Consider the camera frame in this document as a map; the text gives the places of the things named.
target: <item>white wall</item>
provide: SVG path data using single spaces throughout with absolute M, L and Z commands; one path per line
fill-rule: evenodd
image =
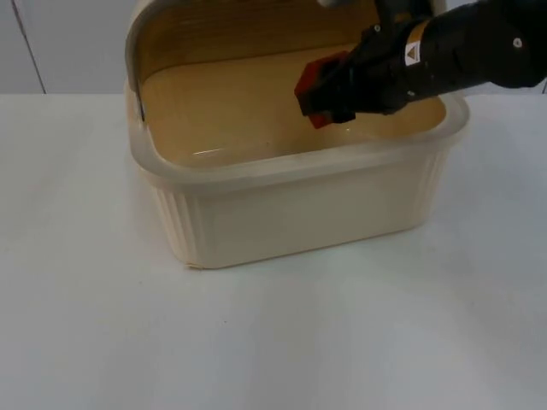
M 121 92 L 125 78 L 124 43 L 126 28 L 131 11 L 137 0 L 15 0 L 23 20 L 32 53 L 49 93 L 56 92 Z M 3 6 L 9 0 L 0 0 Z M 470 0 L 445 0 L 449 9 Z M 16 25 L 10 22 L 8 40 L 2 35 L 0 41 L 8 42 L 10 49 L 24 51 L 20 38 L 13 39 Z M 24 52 L 19 60 L 28 59 Z M 15 60 L 11 66 L 0 73 L 8 71 L 0 81 L 0 92 L 36 91 L 34 83 L 21 83 L 32 70 L 22 67 L 22 62 Z M 483 85 L 470 93 L 512 92 L 540 93 L 542 86 L 534 90 L 506 91 L 494 85 Z
M 9 0 L 0 0 L 0 93 L 42 92 Z

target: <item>warning label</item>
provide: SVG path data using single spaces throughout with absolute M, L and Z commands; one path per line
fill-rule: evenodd
M 404 64 L 412 66 L 420 62 L 420 41 L 407 44 L 404 50 Z
M 406 66 L 412 66 L 421 61 L 421 38 L 424 35 L 427 23 L 429 23 L 428 20 L 422 21 L 410 32 L 404 48 L 404 64 Z

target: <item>ribbed basket side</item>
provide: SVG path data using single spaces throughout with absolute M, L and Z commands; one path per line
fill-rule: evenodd
M 411 219 L 413 225 L 419 225 L 427 219 L 430 214 L 432 200 L 437 191 L 438 181 L 444 169 L 448 150 L 431 155 L 424 163 L 421 182 L 411 207 Z
M 189 266 L 198 267 L 197 236 L 186 196 L 157 187 L 152 187 L 151 190 L 175 256 Z

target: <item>white tabletop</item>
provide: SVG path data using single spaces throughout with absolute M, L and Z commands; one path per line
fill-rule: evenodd
M 0 97 L 0 408 L 545 409 L 547 99 L 469 103 L 421 228 L 192 272 L 122 97 Z

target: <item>white table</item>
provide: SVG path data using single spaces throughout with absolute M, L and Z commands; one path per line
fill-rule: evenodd
M 0 97 L 0 408 L 545 409 L 547 98 L 469 102 L 421 228 L 191 272 L 122 97 Z

